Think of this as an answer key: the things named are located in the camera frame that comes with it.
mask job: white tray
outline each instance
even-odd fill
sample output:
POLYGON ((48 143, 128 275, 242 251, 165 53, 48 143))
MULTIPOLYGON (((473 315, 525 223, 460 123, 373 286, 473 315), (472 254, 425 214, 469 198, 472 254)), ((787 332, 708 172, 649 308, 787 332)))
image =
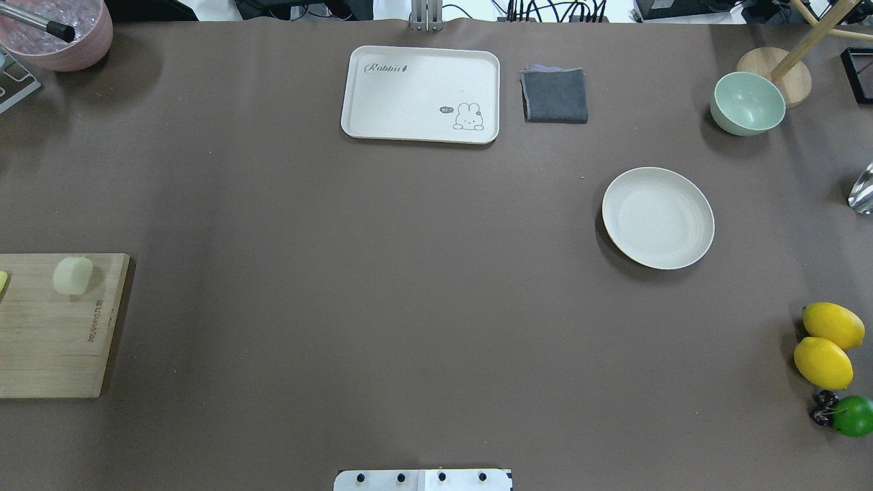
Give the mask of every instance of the white tray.
POLYGON ((499 94, 489 52, 361 46, 348 62, 341 125, 355 138, 488 143, 499 94))

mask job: light green bowl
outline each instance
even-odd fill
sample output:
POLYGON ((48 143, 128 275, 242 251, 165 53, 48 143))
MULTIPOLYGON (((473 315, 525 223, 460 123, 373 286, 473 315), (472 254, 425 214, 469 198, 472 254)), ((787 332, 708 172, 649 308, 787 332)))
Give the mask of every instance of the light green bowl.
POLYGON ((728 133, 759 135, 782 122, 785 99, 770 80, 755 73, 733 72, 715 85, 710 113, 728 133))

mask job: white plate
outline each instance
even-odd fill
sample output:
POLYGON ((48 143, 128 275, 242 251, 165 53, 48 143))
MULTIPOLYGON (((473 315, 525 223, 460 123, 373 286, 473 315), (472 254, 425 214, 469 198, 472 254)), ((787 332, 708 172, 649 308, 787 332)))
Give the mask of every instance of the white plate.
POLYGON ((676 172, 631 169, 603 194, 603 224, 634 261, 679 269, 702 258, 715 236, 715 217, 704 193, 676 172))
POLYGON ((361 46, 340 124, 355 138, 483 144, 499 131, 500 62, 489 52, 361 46))

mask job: yellow lemon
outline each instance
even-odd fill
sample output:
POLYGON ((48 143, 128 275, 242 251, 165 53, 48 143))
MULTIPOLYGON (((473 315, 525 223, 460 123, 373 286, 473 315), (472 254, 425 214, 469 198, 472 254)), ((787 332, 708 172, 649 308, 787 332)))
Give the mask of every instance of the yellow lemon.
POLYGON ((822 337, 805 337, 794 348, 794 364, 809 382, 830 391, 841 391, 855 372, 846 352, 822 337))
POLYGON ((810 335, 833 341, 842 349, 861 346, 864 323, 851 310, 821 301, 803 308, 803 326, 810 335))

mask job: black cable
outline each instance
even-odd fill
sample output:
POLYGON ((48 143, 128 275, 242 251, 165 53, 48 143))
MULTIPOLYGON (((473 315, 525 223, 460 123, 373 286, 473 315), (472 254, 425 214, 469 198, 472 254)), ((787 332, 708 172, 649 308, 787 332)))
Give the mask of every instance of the black cable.
POLYGON ((446 8, 446 7, 455 7, 456 9, 462 11, 464 13, 464 15, 467 16, 467 18, 473 18, 472 15, 467 13, 467 10, 462 9, 453 3, 447 3, 446 5, 443 5, 443 8, 446 8))
MULTIPOLYGON (((585 2, 580 2, 580 1, 578 1, 578 0, 573 1, 573 2, 558 2, 558 3, 552 3, 552 2, 549 2, 549 5, 548 5, 548 6, 545 6, 545 7, 537 7, 536 9, 531 9, 531 10, 550 9, 550 8, 552 8, 552 6, 560 7, 561 5, 573 5, 573 4, 575 4, 575 3, 581 3, 581 4, 584 4, 585 2)), ((555 22, 560 22, 560 16, 556 17, 554 20, 555 20, 555 22)))
POLYGON ((548 2, 549 5, 552 6, 552 11, 554 12, 554 21, 555 21, 555 22, 560 22, 560 20, 558 20, 558 19, 559 19, 559 17, 558 17, 558 6, 555 5, 554 3, 552 3, 552 0, 546 0, 546 1, 548 2))
POLYGON ((560 21, 564 22, 564 19, 569 17, 570 22, 573 22, 573 13, 576 12, 576 7, 581 7, 580 16, 590 16, 591 15, 591 8, 588 7, 588 5, 585 4, 585 2, 574 2, 574 4, 570 5, 570 7, 567 9, 567 11, 564 12, 564 15, 560 18, 560 21))
POLYGON ((331 15, 331 16, 320 16, 319 14, 313 14, 312 12, 309 12, 309 15, 311 15, 311 16, 313 16, 313 17, 318 17, 318 18, 336 18, 336 16, 333 16, 333 15, 331 15))
MULTIPOLYGON (((285 19, 283 19, 283 18, 276 17, 276 14, 273 13, 272 9, 267 9, 267 11, 270 12, 270 15, 272 15, 273 18, 277 18, 277 19, 279 19, 279 20, 285 20, 285 19)), ((287 20, 288 20, 288 22, 294 22, 295 20, 300 20, 301 18, 303 18, 304 15, 306 15, 306 13, 307 13, 308 11, 309 11, 309 5, 304 5, 304 6, 303 6, 303 13, 300 14, 297 18, 291 18, 291 9, 289 8, 289 9, 288 9, 288 19, 287 19, 287 20)))
POLYGON ((580 2, 578 2, 578 1, 573 2, 572 5, 570 5, 569 7, 567 7, 566 10, 564 10, 564 15, 560 16, 560 19, 558 20, 558 22, 564 22, 564 19, 566 19, 567 16, 570 16, 570 22, 573 22, 573 14, 570 12, 576 10, 576 7, 578 7, 579 5, 581 5, 580 2))
POLYGON ((782 20, 785 21, 785 24, 791 24, 791 7, 784 5, 779 8, 779 13, 782 15, 782 20))
POLYGON ((528 21, 531 20, 531 9, 533 9, 533 13, 537 15, 537 19, 540 22, 543 21, 543 17, 540 15, 540 11, 534 8, 536 6, 537 6, 537 3, 535 2, 535 0, 531 0, 530 2, 527 3, 527 13, 526 13, 527 18, 525 20, 528 20, 528 21))
POLYGON ((291 20, 292 20, 292 21, 294 21, 294 20, 300 20, 300 19, 303 18, 303 16, 306 15, 307 13, 309 13, 309 5, 304 5, 304 6, 303 6, 303 13, 300 14, 297 18, 295 18, 295 19, 291 19, 291 20))

